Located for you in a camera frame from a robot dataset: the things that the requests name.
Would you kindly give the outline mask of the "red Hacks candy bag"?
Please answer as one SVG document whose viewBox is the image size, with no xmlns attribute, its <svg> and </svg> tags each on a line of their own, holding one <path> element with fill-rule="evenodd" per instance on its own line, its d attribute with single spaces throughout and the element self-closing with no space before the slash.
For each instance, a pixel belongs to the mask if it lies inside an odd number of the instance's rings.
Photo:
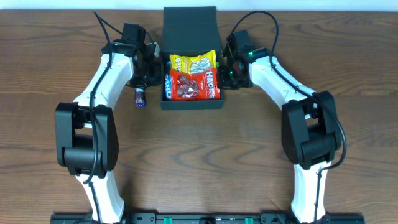
<svg viewBox="0 0 398 224">
<path fill-rule="evenodd" d="M 221 91 L 218 88 L 217 73 L 215 68 L 193 74 L 172 70 L 171 100 L 220 100 Z"/>
</svg>

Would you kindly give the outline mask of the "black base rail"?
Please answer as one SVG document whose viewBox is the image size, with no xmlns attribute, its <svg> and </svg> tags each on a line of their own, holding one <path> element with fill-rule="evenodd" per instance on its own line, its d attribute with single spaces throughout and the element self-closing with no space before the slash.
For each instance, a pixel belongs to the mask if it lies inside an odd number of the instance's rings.
<svg viewBox="0 0 398 224">
<path fill-rule="evenodd" d="M 51 224 L 98 223 L 87 215 L 51 215 Z M 176 215 L 155 213 L 130 213 L 122 216 L 122 224 L 283 224 L 300 223 L 292 214 L 266 212 L 259 215 Z M 326 214 L 320 220 L 310 223 L 364 224 L 362 215 Z"/>
</svg>

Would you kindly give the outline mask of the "dark blue chocolate bar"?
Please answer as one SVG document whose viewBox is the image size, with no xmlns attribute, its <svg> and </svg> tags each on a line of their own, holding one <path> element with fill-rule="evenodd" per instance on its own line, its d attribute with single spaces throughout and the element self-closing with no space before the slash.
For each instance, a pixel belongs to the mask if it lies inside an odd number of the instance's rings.
<svg viewBox="0 0 398 224">
<path fill-rule="evenodd" d="M 146 106 L 146 93 L 145 89 L 136 88 L 135 89 L 135 104 L 137 108 L 143 108 Z"/>
</svg>

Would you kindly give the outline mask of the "dark green box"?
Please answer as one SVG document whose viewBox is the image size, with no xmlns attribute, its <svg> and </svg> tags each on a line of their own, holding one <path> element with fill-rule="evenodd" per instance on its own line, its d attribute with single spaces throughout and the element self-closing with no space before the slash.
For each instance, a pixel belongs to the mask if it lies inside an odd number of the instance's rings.
<svg viewBox="0 0 398 224">
<path fill-rule="evenodd" d="M 163 63 L 170 55 L 199 56 L 211 50 L 216 51 L 217 61 L 221 60 L 221 39 L 216 20 L 216 7 L 165 7 L 160 47 Z M 165 65 L 162 84 L 163 110 L 205 110 L 221 109 L 224 99 L 174 101 L 165 98 Z"/>
</svg>

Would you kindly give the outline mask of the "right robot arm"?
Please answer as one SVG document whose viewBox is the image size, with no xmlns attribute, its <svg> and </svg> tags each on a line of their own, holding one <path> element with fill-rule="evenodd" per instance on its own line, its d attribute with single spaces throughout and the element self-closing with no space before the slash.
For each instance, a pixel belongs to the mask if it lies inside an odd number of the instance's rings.
<svg viewBox="0 0 398 224">
<path fill-rule="evenodd" d="M 226 39 L 226 65 L 219 69 L 221 89 L 259 86 L 282 113 L 283 150 L 294 165 L 290 209 L 299 223 L 318 223 L 325 216 L 325 174 L 340 144 L 332 95 L 317 93 L 296 80 L 265 47 L 256 48 L 246 30 Z"/>
</svg>

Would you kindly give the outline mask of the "yellow Hacks candy bag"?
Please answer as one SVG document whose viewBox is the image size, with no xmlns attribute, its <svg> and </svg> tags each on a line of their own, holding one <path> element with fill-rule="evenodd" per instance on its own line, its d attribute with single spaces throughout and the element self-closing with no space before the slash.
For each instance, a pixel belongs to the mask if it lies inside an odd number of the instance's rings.
<svg viewBox="0 0 398 224">
<path fill-rule="evenodd" d="M 188 57 L 172 54 L 170 55 L 171 69 L 177 72 L 194 74 L 202 73 L 216 68 L 216 51 L 211 50 L 203 55 Z"/>
</svg>

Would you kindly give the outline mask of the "blue Oreo cookie pack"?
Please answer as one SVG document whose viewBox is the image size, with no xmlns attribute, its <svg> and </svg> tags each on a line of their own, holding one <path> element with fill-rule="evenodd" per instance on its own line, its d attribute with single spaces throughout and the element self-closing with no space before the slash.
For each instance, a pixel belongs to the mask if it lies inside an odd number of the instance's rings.
<svg viewBox="0 0 398 224">
<path fill-rule="evenodd" d="M 165 98 L 166 100 L 172 99 L 172 80 L 170 76 L 171 61 L 167 61 L 165 66 Z"/>
</svg>

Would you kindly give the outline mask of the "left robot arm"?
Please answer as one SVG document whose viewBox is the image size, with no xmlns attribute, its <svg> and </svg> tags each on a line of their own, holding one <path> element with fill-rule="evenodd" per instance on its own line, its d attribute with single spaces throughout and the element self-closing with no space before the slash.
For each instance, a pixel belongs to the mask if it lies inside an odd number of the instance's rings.
<svg viewBox="0 0 398 224">
<path fill-rule="evenodd" d="M 141 97 L 162 82 L 160 47 L 146 43 L 146 34 L 142 26 L 125 23 L 121 37 L 101 49 L 100 65 L 85 90 L 55 109 L 57 161 L 85 189 L 93 210 L 90 223 L 119 223 L 124 215 L 113 172 L 119 155 L 113 111 L 125 86 Z"/>
</svg>

